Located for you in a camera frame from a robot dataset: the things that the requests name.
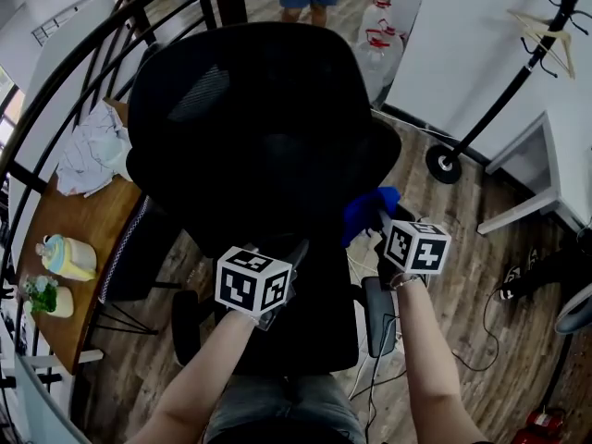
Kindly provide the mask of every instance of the chair seat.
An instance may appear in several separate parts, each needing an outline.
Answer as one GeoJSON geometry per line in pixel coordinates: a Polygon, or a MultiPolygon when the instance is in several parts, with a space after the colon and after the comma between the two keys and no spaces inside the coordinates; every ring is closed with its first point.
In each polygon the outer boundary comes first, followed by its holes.
{"type": "MultiPolygon", "coordinates": [[[[292,285],[296,295],[269,330],[253,332],[236,374],[324,374],[356,365],[356,320],[345,250],[311,241],[292,285]]],[[[216,319],[224,314],[218,306],[216,319]]]]}

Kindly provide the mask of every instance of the table leg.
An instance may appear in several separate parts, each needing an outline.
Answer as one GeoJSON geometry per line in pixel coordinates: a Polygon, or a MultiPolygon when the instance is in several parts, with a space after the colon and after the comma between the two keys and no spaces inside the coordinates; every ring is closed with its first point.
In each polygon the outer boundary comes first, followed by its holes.
{"type": "Polygon", "coordinates": [[[506,163],[512,156],[516,150],[520,148],[520,146],[526,142],[533,134],[542,128],[543,120],[542,117],[537,118],[533,123],[531,123],[526,130],[524,130],[520,135],[518,135],[514,140],[512,140],[508,145],[501,150],[495,158],[491,160],[491,162],[485,167],[485,172],[487,174],[491,174],[500,168],[503,164],[506,163]]]}
{"type": "Polygon", "coordinates": [[[518,220],[519,218],[528,216],[533,212],[546,207],[549,204],[558,201],[559,195],[557,191],[550,187],[546,188],[540,194],[537,194],[535,197],[529,199],[528,201],[524,201],[523,203],[516,205],[513,209],[504,212],[503,214],[499,214],[485,222],[482,222],[477,226],[477,232],[481,235],[485,235],[496,228],[500,228],[510,224],[511,222],[518,220]]]}

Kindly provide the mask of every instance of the window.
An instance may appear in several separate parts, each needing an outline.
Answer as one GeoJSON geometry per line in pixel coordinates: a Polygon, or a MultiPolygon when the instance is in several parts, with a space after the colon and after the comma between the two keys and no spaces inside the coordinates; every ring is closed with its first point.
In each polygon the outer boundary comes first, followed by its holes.
{"type": "Polygon", "coordinates": [[[0,150],[4,149],[19,123],[24,98],[25,94],[0,67],[0,150]]]}

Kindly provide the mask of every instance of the lap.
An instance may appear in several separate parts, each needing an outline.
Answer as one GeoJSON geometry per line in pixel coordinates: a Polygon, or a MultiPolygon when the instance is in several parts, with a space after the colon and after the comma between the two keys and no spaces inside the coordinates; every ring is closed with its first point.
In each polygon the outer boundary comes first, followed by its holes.
{"type": "Polygon", "coordinates": [[[203,442],[232,427],[279,417],[328,426],[354,444],[364,443],[350,402],[331,375],[290,380],[234,376],[212,414],[203,442]]]}

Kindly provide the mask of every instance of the white cloth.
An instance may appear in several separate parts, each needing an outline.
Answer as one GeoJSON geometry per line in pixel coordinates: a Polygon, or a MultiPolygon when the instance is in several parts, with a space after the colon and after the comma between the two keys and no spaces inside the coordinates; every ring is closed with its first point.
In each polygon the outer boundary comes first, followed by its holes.
{"type": "Polygon", "coordinates": [[[114,107],[100,101],[72,132],[57,164],[57,189],[64,195],[97,192],[125,166],[130,150],[127,129],[114,107]]]}

